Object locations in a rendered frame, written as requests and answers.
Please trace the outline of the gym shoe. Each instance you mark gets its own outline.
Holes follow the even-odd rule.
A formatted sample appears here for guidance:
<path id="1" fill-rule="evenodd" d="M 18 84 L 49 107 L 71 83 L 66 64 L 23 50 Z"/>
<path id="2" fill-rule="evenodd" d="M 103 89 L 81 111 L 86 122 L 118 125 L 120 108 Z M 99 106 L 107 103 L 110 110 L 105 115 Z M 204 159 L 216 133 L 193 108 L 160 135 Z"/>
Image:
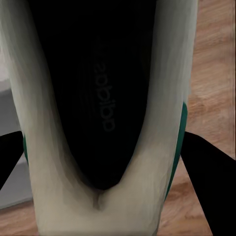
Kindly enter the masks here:
<path id="1" fill-rule="evenodd" d="M 39 236 L 156 236 L 180 158 L 198 0 L 0 0 Z"/>

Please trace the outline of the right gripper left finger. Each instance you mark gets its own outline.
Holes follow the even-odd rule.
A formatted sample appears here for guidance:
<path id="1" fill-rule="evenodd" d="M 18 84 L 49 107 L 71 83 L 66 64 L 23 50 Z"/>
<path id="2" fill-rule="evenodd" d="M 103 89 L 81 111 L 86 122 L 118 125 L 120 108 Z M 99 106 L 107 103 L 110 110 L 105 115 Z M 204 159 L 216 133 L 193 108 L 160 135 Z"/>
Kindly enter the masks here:
<path id="1" fill-rule="evenodd" d="M 0 136 L 0 190 L 24 152 L 22 131 Z"/>

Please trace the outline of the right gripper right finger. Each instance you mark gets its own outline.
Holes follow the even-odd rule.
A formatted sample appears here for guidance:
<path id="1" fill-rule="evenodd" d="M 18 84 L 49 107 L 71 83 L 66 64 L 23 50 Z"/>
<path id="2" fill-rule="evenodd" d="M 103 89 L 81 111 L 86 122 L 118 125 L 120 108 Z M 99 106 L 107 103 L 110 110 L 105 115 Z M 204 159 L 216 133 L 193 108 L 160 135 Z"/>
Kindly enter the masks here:
<path id="1" fill-rule="evenodd" d="M 236 236 L 236 161 L 187 131 L 180 154 L 213 236 Z"/>

